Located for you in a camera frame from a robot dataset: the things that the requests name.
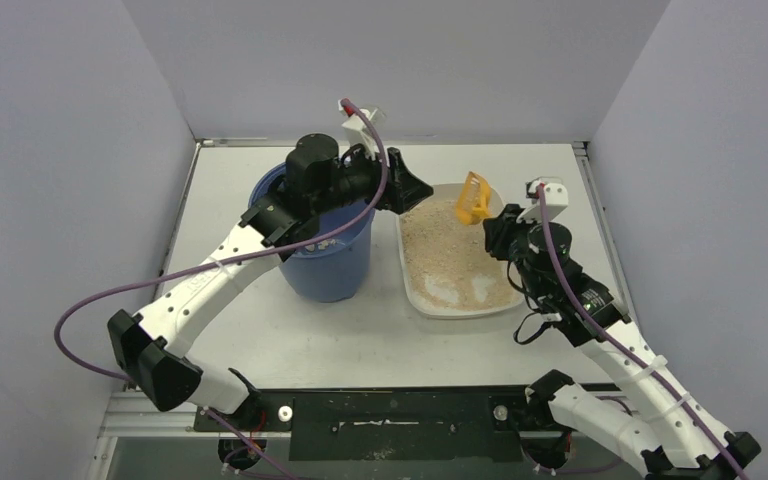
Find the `yellow slotted litter scoop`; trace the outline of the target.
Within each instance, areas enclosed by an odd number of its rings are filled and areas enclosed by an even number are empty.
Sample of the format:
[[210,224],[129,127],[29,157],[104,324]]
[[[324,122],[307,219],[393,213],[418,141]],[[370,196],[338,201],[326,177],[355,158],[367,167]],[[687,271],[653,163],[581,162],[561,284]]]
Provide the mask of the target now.
[[491,217],[492,189],[481,175],[470,171],[455,203],[457,220],[463,225],[477,225]]

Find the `blue plastic bucket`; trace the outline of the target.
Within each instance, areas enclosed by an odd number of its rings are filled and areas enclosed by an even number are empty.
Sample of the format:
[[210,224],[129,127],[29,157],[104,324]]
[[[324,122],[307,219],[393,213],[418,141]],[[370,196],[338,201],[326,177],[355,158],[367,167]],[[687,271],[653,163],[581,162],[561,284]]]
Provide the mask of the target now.
[[[269,170],[256,184],[250,197],[252,206],[285,172],[283,163]],[[343,226],[366,207],[361,200],[319,217],[320,236]],[[320,303],[332,303],[353,297],[367,276],[371,259],[371,226],[375,210],[368,212],[339,235],[298,249],[279,270],[290,287],[301,297]]]

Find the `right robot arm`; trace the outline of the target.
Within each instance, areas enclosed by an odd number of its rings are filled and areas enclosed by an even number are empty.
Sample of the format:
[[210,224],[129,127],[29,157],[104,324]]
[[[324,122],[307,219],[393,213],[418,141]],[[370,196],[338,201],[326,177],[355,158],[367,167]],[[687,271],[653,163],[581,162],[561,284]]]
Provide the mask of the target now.
[[621,411],[553,369],[526,387],[528,415],[585,435],[645,479],[745,478],[759,443],[715,419],[680,384],[610,290],[570,258],[566,227],[520,220],[523,211],[508,204],[483,221],[487,253],[517,270],[542,330],[560,332],[637,410]]

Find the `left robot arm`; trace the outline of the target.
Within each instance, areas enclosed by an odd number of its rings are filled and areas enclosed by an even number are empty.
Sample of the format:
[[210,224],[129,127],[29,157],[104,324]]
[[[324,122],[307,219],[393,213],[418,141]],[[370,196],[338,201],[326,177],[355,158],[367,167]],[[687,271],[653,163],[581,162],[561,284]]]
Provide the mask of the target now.
[[237,370],[202,367],[188,359],[195,340],[215,317],[260,276],[303,243],[318,242],[321,216],[359,202],[403,214],[433,194],[401,153],[372,153],[356,144],[345,153],[335,139],[299,139],[273,180],[242,215],[200,270],[138,310],[107,322],[118,366],[160,411],[184,403],[234,415],[248,407],[251,383]]

